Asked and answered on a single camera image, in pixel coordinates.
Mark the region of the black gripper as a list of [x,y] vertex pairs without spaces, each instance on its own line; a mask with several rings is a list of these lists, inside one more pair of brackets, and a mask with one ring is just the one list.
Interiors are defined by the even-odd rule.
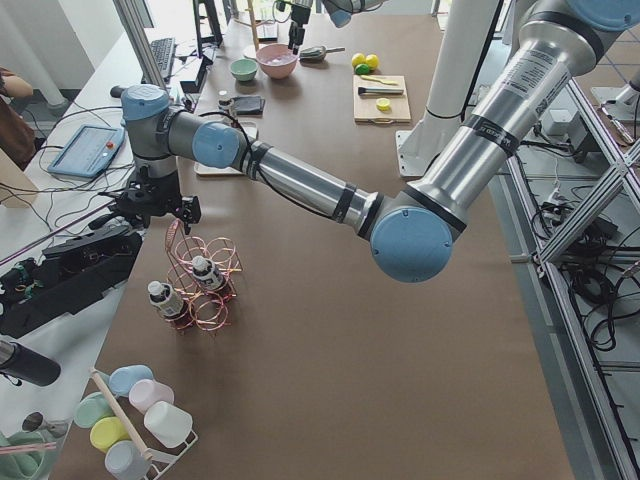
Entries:
[[184,196],[180,191],[176,171],[161,177],[151,177],[148,167],[141,167],[129,178],[127,187],[115,197],[113,212],[123,217],[135,229],[147,229],[150,217],[174,214],[183,224],[186,234],[201,219],[197,196]]
[[312,0],[290,0],[291,24],[289,26],[288,48],[300,51],[304,43],[305,26],[309,22],[312,11]]

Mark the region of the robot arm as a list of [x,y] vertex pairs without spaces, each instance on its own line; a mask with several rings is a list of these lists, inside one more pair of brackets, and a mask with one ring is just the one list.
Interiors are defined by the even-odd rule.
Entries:
[[[298,53],[304,41],[313,1],[286,1],[291,6],[288,48]],[[319,1],[338,28],[351,17],[386,1]],[[484,58],[492,42],[504,1],[452,1],[425,114],[401,145],[405,155],[441,153],[461,123]]]
[[566,84],[595,68],[619,35],[637,25],[635,1],[537,1],[519,47],[424,176],[393,198],[367,193],[221,122],[184,111],[159,86],[121,96],[136,172],[116,198],[142,216],[200,218],[181,194],[176,160],[234,168],[304,209],[350,225],[378,267],[402,282],[437,275],[464,231],[467,210]]

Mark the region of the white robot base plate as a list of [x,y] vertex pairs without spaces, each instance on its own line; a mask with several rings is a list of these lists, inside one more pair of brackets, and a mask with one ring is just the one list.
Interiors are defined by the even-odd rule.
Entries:
[[401,177],[422,177],[432,160],[440,154],[446,132],[439,128],[416,125],[395,133],[398,170]]

